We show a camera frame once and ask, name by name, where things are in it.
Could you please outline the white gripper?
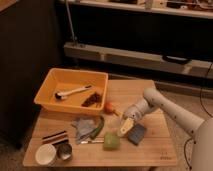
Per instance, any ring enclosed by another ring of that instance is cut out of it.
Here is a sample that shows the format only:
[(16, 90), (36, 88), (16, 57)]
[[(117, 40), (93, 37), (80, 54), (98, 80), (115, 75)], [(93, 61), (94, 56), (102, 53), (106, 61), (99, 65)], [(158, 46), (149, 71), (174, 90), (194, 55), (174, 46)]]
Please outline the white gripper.
[[(136, 105), (133, 104), (130, 107), (128, 107), (124, 113), (123, 113), (123, 117), (125, 119), (127, 118), (131, 118), (134, 121), (139, 121), (142, 119), (142, 117), (146, 114), (146, 109), (147, 107), (144, 105)], [(117, 129), (117, 135), (119, 137), (122, 137), (123, 135), (125, 135), (132, 127), (134, 126), (134, 123), (131, 121), (125, 121), (124, 119), (120, 119), (119, 121), (119, 126)]]

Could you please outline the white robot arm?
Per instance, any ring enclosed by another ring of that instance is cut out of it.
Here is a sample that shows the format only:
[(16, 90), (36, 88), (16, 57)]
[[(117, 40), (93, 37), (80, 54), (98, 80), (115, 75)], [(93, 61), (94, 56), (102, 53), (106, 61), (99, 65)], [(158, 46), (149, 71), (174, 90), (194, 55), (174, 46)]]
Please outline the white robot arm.
[(165, 112), (193, 139), (191, 171), (213, 171), (213, 117), (204, 120), (170, 101), (156, 88), (146, 88), (143, 97), (123, 112), (119, 134), (125, 135), (134, 123), (157, 109)]

